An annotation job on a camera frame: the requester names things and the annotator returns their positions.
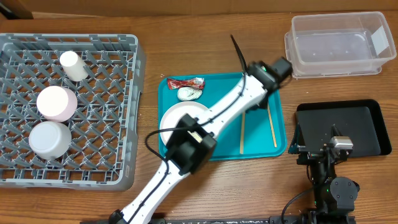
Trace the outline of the wooden chopstick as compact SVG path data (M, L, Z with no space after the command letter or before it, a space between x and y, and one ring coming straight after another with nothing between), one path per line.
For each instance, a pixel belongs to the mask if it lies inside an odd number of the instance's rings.
M246 112L244 111L242 114L242 121L241 121L241 136L240 136L240 143L239 143L239 153L240 154L244 154L245 119L246 119Z
M272 134L272 140L273 140L274 147L276 148L277 147L277 141L276 141L276 137L275 137L274 125L273 125L271 109L270 109L269 104L267 105L267 112L268 112L268 115L269 115L269 124L270 124L270 129L271 129L271 134Z

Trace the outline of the white paper cup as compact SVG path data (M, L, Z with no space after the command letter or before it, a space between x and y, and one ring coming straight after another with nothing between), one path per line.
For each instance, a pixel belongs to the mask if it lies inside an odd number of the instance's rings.
M61 54L60 64L71 81L80 82L88 77L88 73L84 68L86 63L74 51L66 51Z

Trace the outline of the grey small bowl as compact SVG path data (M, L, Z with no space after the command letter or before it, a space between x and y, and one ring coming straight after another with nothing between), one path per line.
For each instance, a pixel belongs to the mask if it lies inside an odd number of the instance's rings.
M30 148L41 158L50 160L64 155L72 141L71 131L62 123L45 121L29 134Z

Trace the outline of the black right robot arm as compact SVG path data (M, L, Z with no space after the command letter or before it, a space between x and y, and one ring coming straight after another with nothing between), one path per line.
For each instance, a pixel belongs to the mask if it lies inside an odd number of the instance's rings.
M349 213L354 210L360 186L347 177L338 177L335 166L347 161L353 151L353 142L343 136L335 125L331 127L331 139L317 150L305 145L303 131L296 125L289 154L298 155L297 164L305 165L307 178L312 184L308 190L289 200L280 215L281 224L286 223L355 223ZM300 197L312 192L315 208L304 210L297 217L287 218L288 207Z

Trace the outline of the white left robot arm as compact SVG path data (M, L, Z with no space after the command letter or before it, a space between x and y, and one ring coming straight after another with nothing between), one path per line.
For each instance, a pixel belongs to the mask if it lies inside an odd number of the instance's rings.
M208 162L229 123L254 106L264 108L269 95L291 74L292 64L283 57L273 65L262 61L243 65L238 84L211 108L195 117L183 115L174 128L154 131L171 133L167 153L141 193L122 210L115 210L109 223L149 223L172 189Z

